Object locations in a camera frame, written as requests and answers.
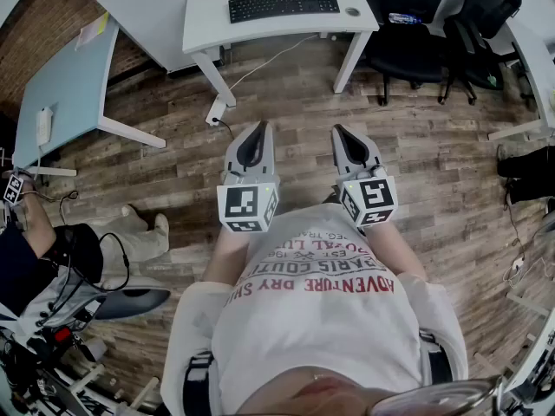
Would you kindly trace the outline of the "grey plastic seat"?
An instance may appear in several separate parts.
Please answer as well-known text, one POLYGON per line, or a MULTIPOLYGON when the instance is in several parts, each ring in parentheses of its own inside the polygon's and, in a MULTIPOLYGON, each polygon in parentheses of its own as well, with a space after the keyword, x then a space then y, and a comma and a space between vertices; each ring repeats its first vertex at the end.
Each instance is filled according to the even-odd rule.
POLYGON ((170 297, 167 289, 122 289, 108 293, 98 308, 97 321, 119 320, 144 315, 164 304, 170 297))

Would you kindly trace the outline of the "light blue table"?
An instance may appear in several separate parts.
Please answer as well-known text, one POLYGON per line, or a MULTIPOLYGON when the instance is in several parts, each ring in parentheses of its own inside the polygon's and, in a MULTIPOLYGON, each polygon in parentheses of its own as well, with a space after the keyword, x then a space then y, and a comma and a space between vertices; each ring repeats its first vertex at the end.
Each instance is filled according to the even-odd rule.
POLYGON ((155 148, 166 141, 104 114, 108 74, 119 34, 109 16, 104 32, 75 50, 77 37, 53 55, 27 83, 16 129, 13 164, 33 170, 41 157, 86 133, 100 130, 155 148), (36 144, 36 114, 53 112, 48 144, 36 144))

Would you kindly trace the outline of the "white and yellow paper sheets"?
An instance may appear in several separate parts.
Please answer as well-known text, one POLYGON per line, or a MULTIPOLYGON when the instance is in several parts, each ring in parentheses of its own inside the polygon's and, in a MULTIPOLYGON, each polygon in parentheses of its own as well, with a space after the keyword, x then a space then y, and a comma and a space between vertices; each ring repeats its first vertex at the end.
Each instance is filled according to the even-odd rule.
POLYGON ((97 36, 101 35, 108 23, 109 13, 105 12, 102 16, 81 28, 79 36, 75 44, 75 50, 94 40, 97 36))

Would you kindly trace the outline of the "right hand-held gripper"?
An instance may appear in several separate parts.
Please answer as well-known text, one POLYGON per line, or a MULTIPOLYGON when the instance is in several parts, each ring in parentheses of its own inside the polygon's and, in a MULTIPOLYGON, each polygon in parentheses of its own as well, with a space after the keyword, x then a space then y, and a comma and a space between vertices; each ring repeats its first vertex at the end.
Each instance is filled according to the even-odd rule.
POLYGON ((395 179, 381 166, 382 156, 368 136, 343 125, 332 128, 339 201, 357 229, 387 223, 398 208, 395 179))

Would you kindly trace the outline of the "long white desk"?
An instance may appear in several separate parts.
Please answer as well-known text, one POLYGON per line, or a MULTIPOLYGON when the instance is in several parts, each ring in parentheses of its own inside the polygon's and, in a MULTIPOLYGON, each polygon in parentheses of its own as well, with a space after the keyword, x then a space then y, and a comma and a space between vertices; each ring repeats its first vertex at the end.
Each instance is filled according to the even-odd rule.
POLYGON ((523 134, 528 141, 555 137, 555 109, 552 97, 555 91, 555 63, 542 39, 515 17, 509 17, 503 27, 514 47, 513 55, 519 60, 530 83, 539 112, 537 120, 529 121, 488 134, 490 141, 523 134))

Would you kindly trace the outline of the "white office desk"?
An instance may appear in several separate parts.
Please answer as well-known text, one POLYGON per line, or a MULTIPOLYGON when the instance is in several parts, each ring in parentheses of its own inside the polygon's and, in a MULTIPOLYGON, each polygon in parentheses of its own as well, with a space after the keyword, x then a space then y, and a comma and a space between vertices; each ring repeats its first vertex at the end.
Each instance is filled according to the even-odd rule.
POLYGON ((379 29, 367 0, 337 0, 336 14, 280 16, 243 23, 231 23, 229 0, 186 0, 182 50, 190 55, 228 107, 236 99, 215 68, 206 51, 227 43, 243 42, 270 36, 315 33, 352 33, 354 35, 343 64, 337 74, 333 91, 340 94, 363 52, 371 34, 379 29), (360 16, 349 16, 345 9, 353 7, 360 16))

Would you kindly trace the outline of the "small white power socket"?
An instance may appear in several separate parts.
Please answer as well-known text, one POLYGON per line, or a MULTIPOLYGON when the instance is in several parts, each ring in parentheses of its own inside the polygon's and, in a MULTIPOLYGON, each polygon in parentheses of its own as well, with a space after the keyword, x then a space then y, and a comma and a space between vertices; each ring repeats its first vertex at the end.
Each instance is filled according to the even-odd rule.
POLYGON ((43 146, 49 143, 52 130, 53 112, 50 107, 42 108, 36 114, 36 144, 43 146))

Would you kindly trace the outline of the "white power strip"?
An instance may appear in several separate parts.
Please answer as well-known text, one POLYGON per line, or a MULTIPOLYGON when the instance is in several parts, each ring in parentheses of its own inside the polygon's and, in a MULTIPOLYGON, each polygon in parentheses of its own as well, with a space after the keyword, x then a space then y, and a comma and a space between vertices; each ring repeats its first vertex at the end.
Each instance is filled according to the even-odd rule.
POLYGON ((216 127, 220 123, 226 108, 227 105, 225 101, 218 96, 209 109, 209 112, 206 116, 206 124, 211 127, 216 127))

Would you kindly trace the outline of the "person's left forearm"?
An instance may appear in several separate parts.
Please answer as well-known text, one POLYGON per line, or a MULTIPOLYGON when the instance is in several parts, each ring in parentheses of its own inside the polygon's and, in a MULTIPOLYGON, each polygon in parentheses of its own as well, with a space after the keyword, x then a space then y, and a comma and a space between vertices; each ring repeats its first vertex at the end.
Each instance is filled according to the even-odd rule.
POLYGON ((248 233, 222 228, 201 281, 234 286, 245 270, 250 241, 248 233))

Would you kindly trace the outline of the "black computer keyboard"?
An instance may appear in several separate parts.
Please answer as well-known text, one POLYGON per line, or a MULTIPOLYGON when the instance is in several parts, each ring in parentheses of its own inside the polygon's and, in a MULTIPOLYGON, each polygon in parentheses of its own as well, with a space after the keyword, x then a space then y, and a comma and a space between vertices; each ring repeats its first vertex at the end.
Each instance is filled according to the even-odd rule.
POLYGON ((339 13, 337 0, 229 0, 231 23, 304 14, 339 13))

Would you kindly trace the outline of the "black pouch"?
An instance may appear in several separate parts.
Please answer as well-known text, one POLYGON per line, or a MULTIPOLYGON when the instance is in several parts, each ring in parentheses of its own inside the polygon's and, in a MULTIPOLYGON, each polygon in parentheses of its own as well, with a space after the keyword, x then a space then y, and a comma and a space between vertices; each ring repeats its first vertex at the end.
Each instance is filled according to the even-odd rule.
POLYGON ((91 283, 101 280, 103 255, 99 238, 88 224, 57 226, 48 252, 58 265, 77 269, 91 283))

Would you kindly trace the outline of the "person's white printed t-shirt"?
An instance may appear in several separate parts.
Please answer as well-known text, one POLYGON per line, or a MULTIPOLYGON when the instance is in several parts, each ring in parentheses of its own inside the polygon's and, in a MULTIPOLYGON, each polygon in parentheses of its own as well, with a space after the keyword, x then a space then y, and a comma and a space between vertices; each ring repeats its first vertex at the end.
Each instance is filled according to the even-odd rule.
POLYGON ((239 409, 278 374, 352 363, 419 372, 408 391, 468 376, 446 290, 396 276, 346 211, 324 203, 251 235, 234 286, 200 280, 184 291, 160 394, 171 416, 256 416, 239 409))

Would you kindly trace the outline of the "person's right forearm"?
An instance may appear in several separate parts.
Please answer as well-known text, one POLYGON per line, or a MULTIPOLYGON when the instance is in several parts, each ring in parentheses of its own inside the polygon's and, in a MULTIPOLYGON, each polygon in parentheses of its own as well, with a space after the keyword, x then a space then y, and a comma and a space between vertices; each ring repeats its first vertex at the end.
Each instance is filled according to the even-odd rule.
POLYGON ((375 257, 396 276, 405 274, 427 280, 424 266, 394 223, 375 224, 366 227, 364 233, 375 257))

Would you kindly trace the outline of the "white desk partition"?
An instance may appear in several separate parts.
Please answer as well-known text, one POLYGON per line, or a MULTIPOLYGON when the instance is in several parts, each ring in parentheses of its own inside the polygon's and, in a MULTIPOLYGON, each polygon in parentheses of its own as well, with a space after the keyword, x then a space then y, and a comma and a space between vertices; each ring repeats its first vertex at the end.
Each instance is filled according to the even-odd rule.
POLYGON ((193 65, 193 59, 182 51, 186 0, 96 1, 167 72, 193 65))

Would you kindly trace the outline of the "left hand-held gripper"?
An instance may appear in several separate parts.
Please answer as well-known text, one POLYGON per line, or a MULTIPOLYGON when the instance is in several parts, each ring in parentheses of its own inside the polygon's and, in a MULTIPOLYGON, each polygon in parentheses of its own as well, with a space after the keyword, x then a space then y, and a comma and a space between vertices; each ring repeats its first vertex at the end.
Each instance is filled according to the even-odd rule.
POLYGON ((279 185, 273 128, 260 121, 227 147, 223 184, 217 186, 220 223, 233 233, 268 231, 278 208, 279 185))

